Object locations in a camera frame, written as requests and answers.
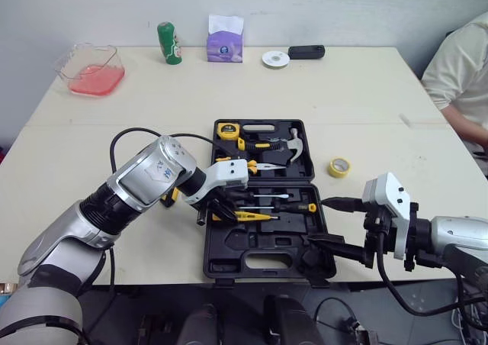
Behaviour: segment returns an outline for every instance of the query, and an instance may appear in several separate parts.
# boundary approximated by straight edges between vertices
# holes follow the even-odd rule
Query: yellow tape roll
[[[344,158],[334,158],[327,166],[327,172],[337,179],[346,177],[351,169],[351,164]]]

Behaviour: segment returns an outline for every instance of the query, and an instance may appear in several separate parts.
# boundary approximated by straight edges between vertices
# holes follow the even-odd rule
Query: white table
[[[106,98],[70,95],[55,80],[0,166],[2,244],[9,252],[0,260],[0,282],[15,281],[25,247],[110,175],[111,138],[135,125],[210,136],[217,118],[301,118],[322,198],[359,197],[366,181],[391,171],[420,203],[422,218],[488,216],[488,183],[395,49],[330,48],[322,60],[280,70],[259,63],[264,51],[246,49],[244,64],[217,64],[206,63],[202,49],[184,49],[184,62],[170,67],[160,62],[159,49],[122,48],[127,77]],[[151,140],[121,139],[119,164]],[[207,144],[182,143],[202,166],[209,163]],[[347,178],[326,174],[334,156],[352,163]],[[363,243],[361,214],[326,209],[326,219],[330,233]],[[181,199],[169,210],[156,205],[117,242],[116,283],[205,282],[203,248],[204,228],[192,208]],[[375,269],[336,262],[334,281],[379,280]],[[449,277],[420,267],[404,272],[391,256],[385,265],[395,280]],[[107,282],[108,265],[97,280]]]

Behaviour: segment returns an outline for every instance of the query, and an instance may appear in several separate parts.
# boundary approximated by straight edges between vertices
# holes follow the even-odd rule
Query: beige shirt
[[[450,34],[422,77],[422,84],[439,110],[452,104],[468,120],[488,130],[488,12]],[[483,148],[465,145],[488,174]]]

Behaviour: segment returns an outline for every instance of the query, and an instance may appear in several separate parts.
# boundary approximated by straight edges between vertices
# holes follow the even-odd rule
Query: hammer
[[[303,152],[303,141],[298,137],[298,130],[295,127],[290,129],[290,134],[292,136],[290,140],[281,139],[256,143],[245,141],[240,137],[237,139],[237,148],[251,153],[259,153],[266,150],[296,150],[290,159],[290,164],[292,164]]]

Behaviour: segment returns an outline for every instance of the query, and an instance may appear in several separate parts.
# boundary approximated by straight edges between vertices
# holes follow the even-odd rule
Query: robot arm
[[[0,344],[75,344],[82,334],[76,297],[96,279],[104,251],[121,231],[173,186],[186,202],[235,221],[235,207],[222,187],[246,187],[245,160],[198,169],[174,138],[161,136],[85,200],[62,213],[25,251],[18,265],[19,289],[0,308]]]
[[[407,271],[412,271],[415,264],[447,267],[457,277],[469,279],[488,299],[488,220],[435,217],[429,221],[417,218],[418,204],[410,201],[410,196],[392,173],[367,182],[362,199],[327,198],[322,204],[340,211],[365,212],[364,246],[346,244],[344,237],[328,234],[311,236],[310,242],[369,268],[373,267],[376,254],[381,277],[393,295],[398,293],[393,292],[393,285],[389,285],[391,282],[384,272],[383,260],[380,260],[389,251],[394,252],[396,259],[404,260]],[[400,304],[411,314],[425,316],[436,312],[416,312],[401,301]]]

